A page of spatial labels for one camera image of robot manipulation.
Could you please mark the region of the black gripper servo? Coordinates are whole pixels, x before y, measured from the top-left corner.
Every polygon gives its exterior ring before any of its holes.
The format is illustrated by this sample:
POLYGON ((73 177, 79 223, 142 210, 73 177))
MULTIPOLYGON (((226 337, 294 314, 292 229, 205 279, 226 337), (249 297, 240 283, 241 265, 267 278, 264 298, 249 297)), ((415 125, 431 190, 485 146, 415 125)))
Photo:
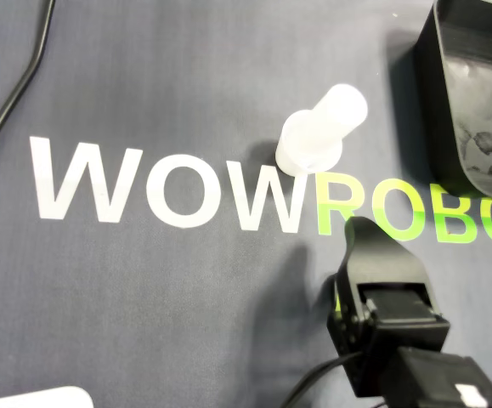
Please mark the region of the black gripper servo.
POLYGON ((344 233, 327 327, 339 354, 359 355, 346 364, 351 384, 376 387, 398 348, 439 352, 450 323, 418 293, 427 290, 418 257, 369 218, 351 217, 344 233))

